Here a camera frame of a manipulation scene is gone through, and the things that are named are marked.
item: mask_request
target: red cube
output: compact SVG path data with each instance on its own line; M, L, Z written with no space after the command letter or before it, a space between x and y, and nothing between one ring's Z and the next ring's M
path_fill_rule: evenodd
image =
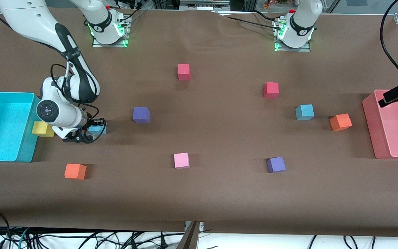
M264 98L277 98L279 95L279 83L267 82L264 86Z

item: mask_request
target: blue cube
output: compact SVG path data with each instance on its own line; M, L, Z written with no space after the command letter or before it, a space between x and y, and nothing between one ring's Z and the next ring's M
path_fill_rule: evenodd
M312 104L301 104L296 108L297 120L310 120L314 118L314 110Z
M90 126L88 128L88 132L90 132L93 135L99 135L99 134L101 134L101 132L102 132L102 134L106 134L107 133L107 125L105 125L105 128L104 128L104 126Z
M267 165L268 165L268 172L270 173L281 172L286 170L285 161L283 161L283 157L270 158L267 161Z
M136 123L150 123L150 110L147 107L135 107L133 109L133 120Z

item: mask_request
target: orange cube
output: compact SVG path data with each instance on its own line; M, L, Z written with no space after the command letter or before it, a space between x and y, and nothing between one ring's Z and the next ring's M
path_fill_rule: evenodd
M67 164L65 167L65 178L84 180L87 166L82 164Z
M348 113L335 115L330 119L331 127L333 131L341 131L344 129L348 129L352 126L351 119L349 119Z

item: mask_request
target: white floor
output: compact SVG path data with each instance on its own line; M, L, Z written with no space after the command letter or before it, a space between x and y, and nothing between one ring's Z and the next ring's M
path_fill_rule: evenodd
M83 235L88 236L90 233L60 233L60 236L75 236ZM126 241L131 233L119 233L119 239L121 242ZM138 241L145 241L149 238L157 237L160 232L148 232L144 233L137 239ZM312 235L263 235L263 234L228 234L228 233L204 233L200 235L198 249L210 249L215 246L216 249L308 249L308 245L312 238ZM182 236L171 236L166 237L167 244L177 243L181 240ZM370 249L372 237L354 236L359 249ZM77 249L84 239L69 239L69 238L43 238L41 241L45 246L50 249ZM349 244L354 248L352 241L348 238ZM3 249L8 249L8 243L4 245ZM82 249L93 249L95 248L96 240L89 240ZM114 249L115 245L111 243L103 244L99 249ZM155 244L146 243L139 246L139 249L153 249ZM312 249L348 249L343 241L342 236L323 236L319 235L314 241ZM375 249L396 249L398 248L398 238L392 237L377 237Z

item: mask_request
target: light blue cube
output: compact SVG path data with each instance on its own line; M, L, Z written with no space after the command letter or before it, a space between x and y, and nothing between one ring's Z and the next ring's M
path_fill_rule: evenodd
M314 118L314 110L312 104L301 104L296 108L297 120L310 120Z
M102 129L104 129L104 126L90 126L88 128L88 132L90 132L93 135L99 135L101 134ZM106 133L107 133L107 124L105 125L105 129L104 132L102 132L102 134Z

